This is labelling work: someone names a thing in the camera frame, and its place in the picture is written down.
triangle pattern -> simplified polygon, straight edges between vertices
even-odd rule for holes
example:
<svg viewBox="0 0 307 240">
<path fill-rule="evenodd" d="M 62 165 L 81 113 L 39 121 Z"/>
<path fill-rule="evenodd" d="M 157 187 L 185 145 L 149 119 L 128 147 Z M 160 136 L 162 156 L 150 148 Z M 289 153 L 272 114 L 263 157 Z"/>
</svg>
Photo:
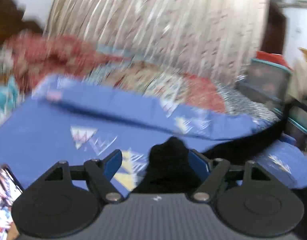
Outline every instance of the triangle pattern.
<svg viewBox="0 0 307 240">
<path fill-rule="evenodd" d="M 134 178 L 130 174 L 116 173 L 114 178 L 128 191 L 132 191 L 135 188 Z"/>
<path fill-rule="evenodd" d="M 122 166 L 120 166 L 118 173 L 124 173 L 124 174 L 130 174 L 128 171 L 126 171 Z"/>
<path fill-rule="evenodd" d="M 78 150 L 85 142 L 87 142 L 98 129 L 89 127 L 71 126 L 71 136 L 76 143 L 76 149 Z"/>
<path fill-rule="evenodd" d="M 167 112 L 167 118 L 172 115 L 179 104 L 174 103 L 172 100 L 160 99 L 160 105 L 165 112 Z"/>
<path fill-rule="evenodd" d="M 123 160 L 122 161 L 122 164 L 121 164 L 121 167 L 123 167 L 129 174 L 132 174 L 133 173 L 133 170 L 132 170 L 132 163 L 130 160 Z"/>
<path fill-rule="evenodd" d="M 130 157 L 131 157 L 130 150 L 127 150 L 127 151 L 121 151 L 121 153 L 122 153 L 122 157 L 123 157 L 124 159 L 127 159 L 127 160 L 129 160 L 129 159 L 130 159 Z"/>
</svg>

teal patterned cloth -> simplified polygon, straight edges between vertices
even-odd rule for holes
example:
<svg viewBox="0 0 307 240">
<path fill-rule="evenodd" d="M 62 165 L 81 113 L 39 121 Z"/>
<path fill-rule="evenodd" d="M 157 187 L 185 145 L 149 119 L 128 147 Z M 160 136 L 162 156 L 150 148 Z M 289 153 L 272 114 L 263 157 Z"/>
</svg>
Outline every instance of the teal patterned cloth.
<svg viewBox="0 0 307 240">
<path fill-rule="evenodd" d="M 23 100 L 13 76 L 7 85 L 0 85 L 0 124 L 2 124 L 16 105 Z"/>
</svg>

blue bedsheet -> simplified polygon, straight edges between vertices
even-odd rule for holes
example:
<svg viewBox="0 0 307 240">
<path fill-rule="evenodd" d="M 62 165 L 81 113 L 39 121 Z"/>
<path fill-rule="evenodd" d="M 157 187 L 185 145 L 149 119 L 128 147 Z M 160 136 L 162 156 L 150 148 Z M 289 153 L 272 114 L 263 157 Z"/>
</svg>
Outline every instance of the blue bedsheet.
<svg viewBox="0 0 307 240">
<path fill-rule="evenodd" d="M 61 92 L 60 101 L 47 101 L 48 90 Z M 58 160 L 81 165 L 120 149 L 123 164 L 111 182 L 127 195 L 145 169 L 150 148 L 170 136 L 203 151 L 268 125 L 248 115 L 217 114 L 186 105 L 170 112 L 172 107 L 166 111 L 163 106 L 158 98 L 50 76 L 0 127 L 0 164 L 7 163 L 26 188 Z M 79 132 L 92 136 L 77 147 Z M 289 187 L 307 185 L 307 159 L 288 143 L 277 141 L 257 161 Z"/>
</svg>

